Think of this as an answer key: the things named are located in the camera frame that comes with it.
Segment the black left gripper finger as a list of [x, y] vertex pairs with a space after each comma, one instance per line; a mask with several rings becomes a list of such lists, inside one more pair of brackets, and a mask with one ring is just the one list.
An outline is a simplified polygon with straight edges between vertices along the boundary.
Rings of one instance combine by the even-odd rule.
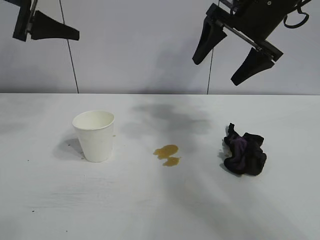
[[30, 36], [32, 40], [66, 39], [78, 41], [80, 32], [36, 10], [33, 16]]

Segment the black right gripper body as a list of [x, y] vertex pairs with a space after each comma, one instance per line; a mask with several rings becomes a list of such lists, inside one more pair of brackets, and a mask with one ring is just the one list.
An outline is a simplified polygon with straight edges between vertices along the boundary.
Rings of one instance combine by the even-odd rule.
[[226, 11], [213, 3], [206, 12], [206, 19], [233, 32], [257, 51], [277, 61], [283, 53], [267, 42], [267, 37], [290, 13], [300, 11], [299, 0], [224, 0]]

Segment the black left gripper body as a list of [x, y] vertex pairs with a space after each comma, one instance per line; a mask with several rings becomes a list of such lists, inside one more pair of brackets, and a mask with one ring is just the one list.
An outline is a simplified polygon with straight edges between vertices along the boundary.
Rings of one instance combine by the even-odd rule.
[[26, 40], [30, 31], [31, 19], [35, 14], [37, 0], [13, 0], [12, 4], [19, 7], [17, 20], [14, 27], [13, 38]]

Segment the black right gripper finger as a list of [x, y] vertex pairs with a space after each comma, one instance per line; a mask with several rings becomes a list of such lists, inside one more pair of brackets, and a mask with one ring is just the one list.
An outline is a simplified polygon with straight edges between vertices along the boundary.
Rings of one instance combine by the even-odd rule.
[[210, 19], [205, 19], [199, 43], [192, 57], [193, 62], [199, 65], [209, 52], [226, 37], [227, 34], [223, 31], [222, 26]]
[[274, 65], [275, 63], [265, 53], [251, 48], [242, 65], [231, 77], [231, 81], [238, 86], [250, 77], [271, 69]]

